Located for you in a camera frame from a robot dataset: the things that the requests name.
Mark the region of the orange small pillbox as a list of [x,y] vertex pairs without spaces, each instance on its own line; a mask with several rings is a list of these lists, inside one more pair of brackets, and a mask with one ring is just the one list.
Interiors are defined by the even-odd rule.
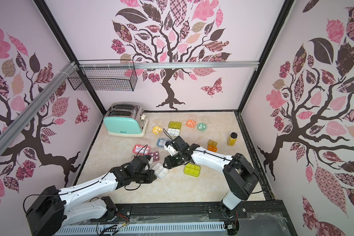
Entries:
[[208,145],[207,150],[212,151],[212,152],[217,152],[217,147],[212,146],[212,145]]

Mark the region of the green lid white pillbox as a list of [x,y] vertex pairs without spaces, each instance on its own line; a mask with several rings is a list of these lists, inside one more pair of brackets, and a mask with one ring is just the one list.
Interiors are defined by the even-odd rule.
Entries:
[[195,164],[188,163],[184,168],[184,174],[192,177],[199,177],[201,167]]

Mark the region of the yellow small pillbox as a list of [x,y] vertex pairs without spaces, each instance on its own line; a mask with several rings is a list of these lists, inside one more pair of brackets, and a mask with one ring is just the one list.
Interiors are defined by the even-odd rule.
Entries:
[[210,146],[213,146],[213,147],[217,147],[218,142],[210,139],[207,144],[210,145]]

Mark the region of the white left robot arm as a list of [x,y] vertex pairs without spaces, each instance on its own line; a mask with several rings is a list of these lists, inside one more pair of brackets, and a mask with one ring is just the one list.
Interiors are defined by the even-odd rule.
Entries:
[[91,219],[110,221],[118,212],[110,197],[95,199],[131,183],[151,184],[157,179],[150,168],[148,155],[137,155],[132,161],[113,167],[105,175],[91,181],[57,189],[45,188],[25,211],[33,236],[53,236],[65,226]]

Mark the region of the clear white pillbox front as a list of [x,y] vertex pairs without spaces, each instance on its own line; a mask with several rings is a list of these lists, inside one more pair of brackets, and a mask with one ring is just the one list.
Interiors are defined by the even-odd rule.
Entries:
[[163,164],[160,162],[156,162],[153,164],[152,170],[154,170],[154,174],[157,176],[158,179],[164,179],[169,174],[169,170],[163,167]]

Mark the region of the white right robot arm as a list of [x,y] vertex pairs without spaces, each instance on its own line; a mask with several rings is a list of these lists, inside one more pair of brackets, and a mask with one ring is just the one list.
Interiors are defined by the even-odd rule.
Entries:
[[240,153],[232,156],[219,154],[198,144],[189,145],[180,136],[167,141],[164,149],[169,153],[163,163],[166,169],[193,163],[224,174],[229,192],[220,202],[223,212],[232,212],[242,201],[248,200],[259,183],[260,172]]

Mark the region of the magenta small pillbox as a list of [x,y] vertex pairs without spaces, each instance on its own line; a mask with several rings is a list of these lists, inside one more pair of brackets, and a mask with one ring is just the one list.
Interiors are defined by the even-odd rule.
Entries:
[[153,151],[148,154],[150,158],[152,159],[153,162],[159,161],[159,152],[158,151]]

